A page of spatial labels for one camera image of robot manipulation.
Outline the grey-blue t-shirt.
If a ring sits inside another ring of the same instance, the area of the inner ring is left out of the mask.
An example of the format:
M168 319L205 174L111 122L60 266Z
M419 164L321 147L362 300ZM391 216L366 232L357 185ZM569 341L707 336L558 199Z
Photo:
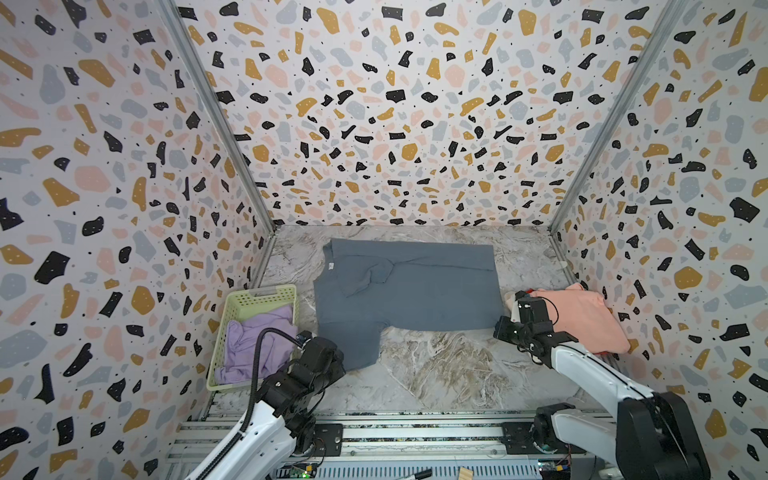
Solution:
M346 370L375 364L389 328L488 329L506 312L490 245L333 238L314 281L318 333Z

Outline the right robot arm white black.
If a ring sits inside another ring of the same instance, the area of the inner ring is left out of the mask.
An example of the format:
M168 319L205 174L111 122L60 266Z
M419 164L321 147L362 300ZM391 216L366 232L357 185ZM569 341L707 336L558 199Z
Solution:
M494 337L568 377L595 399L608 418L590 416L566 402L537 409L531 440L543 453L576 446L606 464L615 479L708 479L711 469L685 401L659 393L600 360L548 313L552 303L518 291L511 313Z

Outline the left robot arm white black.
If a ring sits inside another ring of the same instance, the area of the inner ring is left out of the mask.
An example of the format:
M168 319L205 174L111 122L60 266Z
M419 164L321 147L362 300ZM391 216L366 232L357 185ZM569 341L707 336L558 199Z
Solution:
M317 420L311 401L345 375L342 351L303 332L286 367L252 384L246 412L190 479L266 479L315 450Z

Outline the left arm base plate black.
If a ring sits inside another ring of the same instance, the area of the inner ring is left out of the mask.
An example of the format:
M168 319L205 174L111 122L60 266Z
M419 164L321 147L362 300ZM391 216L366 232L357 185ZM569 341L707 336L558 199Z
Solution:
M344 426L321 423L301 430L296 437L295 456L339 457L343 446Z

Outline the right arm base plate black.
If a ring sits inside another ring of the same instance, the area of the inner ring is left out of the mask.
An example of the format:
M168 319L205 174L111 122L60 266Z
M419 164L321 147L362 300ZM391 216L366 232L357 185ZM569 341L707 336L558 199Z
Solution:
M535 429L532 421L504 422L501 424L500 442L507 455L561 455L568 453L585 454L579 447L565 444L559 440L547 442L534 439Z

